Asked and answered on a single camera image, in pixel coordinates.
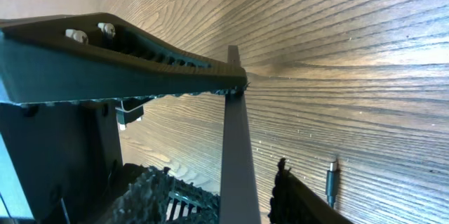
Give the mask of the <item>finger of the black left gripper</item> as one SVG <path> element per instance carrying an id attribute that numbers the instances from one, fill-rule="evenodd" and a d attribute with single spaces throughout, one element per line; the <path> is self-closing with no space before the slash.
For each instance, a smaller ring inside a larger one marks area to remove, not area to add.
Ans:
<path id="1" fill-rule="evenodd" d="M 246 71 L 109 13 L 1 21 L 1 101 L 83 103 L 242 91 Z"/>

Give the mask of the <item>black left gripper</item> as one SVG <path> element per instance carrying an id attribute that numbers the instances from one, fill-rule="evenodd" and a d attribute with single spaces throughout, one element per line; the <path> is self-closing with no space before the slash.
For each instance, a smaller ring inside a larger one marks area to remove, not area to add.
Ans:
<path id="1" fill-rule="evenodd" d="M 142 172 L 122 159 L 119 131 L 145 101 L 15 103 L 1 96 L 1 222 L 82 223 Z"/>

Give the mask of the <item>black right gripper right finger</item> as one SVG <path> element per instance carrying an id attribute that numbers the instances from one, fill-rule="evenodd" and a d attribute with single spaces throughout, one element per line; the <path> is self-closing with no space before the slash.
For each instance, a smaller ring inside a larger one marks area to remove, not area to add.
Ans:
<path id="1" fill-rule="evenodd" d="M 326 200 L 322 200 L 286 168 L 286 159 L 282 158 L 269 202 L 269 220 L 275 224 L 350 224 L 350 220 L 335 210 L 339 187 L 337 162 L 332 162 L 327 170 Z"/>

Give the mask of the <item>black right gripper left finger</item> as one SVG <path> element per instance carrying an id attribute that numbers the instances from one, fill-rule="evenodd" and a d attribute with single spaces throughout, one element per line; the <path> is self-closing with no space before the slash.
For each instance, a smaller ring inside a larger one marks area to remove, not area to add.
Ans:
<path id="1" fill-rule="evenodd" d="M 220 196 L 144 167 L 105 211 L 106 223 L 218 223 Z"/>

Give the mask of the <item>Galaxy smartphone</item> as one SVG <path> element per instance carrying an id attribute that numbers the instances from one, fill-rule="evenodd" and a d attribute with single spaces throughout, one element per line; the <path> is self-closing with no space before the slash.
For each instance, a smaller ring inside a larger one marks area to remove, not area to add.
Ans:
<path id="1" fill-rule="evenodd" d="M 219 223 L 261 223 L 243 91 L 225 98 Z"/>

